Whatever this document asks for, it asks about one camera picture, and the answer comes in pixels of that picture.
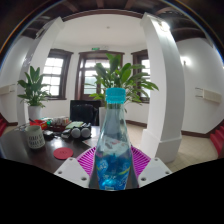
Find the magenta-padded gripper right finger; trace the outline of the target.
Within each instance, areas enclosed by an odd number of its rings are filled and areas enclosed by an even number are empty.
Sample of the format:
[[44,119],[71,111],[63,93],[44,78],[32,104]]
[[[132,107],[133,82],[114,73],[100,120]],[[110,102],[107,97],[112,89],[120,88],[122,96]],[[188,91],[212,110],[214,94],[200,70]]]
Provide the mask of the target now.
[[128,177],[129,189],[146,186],[172,173],[159,158],[150,158],[134,146],[131,147],[131,151],[132,165]]

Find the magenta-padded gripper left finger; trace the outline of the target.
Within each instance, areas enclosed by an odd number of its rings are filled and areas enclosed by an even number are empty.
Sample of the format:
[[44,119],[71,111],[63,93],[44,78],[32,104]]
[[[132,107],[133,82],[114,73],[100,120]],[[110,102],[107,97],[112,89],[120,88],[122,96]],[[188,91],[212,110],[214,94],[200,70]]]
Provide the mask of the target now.
[[69,157],[54,174],[80,187],[88,188],[94,168],[94,154],[95,147],[86,150],[77,158]]

